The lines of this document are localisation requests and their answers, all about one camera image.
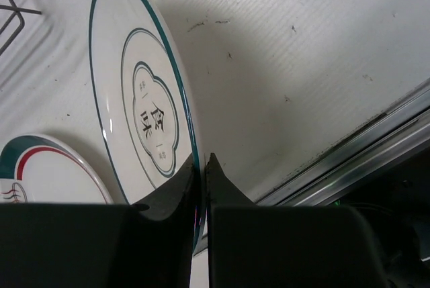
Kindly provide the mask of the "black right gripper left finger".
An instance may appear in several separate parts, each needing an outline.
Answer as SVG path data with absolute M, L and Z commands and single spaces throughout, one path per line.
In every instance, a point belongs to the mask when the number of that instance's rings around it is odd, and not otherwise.
M 132 205 L 1 205 L 2 287 L 188 287 L 195 168 Z

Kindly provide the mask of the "white plate green line rim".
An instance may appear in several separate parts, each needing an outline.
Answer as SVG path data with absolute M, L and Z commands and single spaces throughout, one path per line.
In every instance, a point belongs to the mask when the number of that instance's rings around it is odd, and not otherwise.
M 89 68 L 97 116 L 126 203 L 206 157 L 189 78 L 151 0 L 91 0 Z

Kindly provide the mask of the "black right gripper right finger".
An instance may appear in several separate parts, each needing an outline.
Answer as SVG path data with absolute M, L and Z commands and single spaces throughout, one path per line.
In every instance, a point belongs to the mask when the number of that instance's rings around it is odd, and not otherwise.
M 386 287 L 370 227 L 350 207 L 259 206 L 206 166 L 211 287 Z

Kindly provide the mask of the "metal wire dish rack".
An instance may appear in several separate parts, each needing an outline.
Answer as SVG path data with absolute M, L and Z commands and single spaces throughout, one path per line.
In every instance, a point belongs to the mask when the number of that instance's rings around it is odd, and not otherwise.
M 42 15 L 40 10 L 22 7 L 15 0 L 1 0 L 1 55 L 24 30 L 24 15 Z

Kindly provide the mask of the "green red rimmed plate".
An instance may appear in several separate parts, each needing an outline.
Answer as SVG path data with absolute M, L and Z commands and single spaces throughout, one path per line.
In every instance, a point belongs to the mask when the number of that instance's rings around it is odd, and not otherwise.
M 1 151 L 1 203 L 111 204 L 92 167 L 51 136 L 24 134 Z

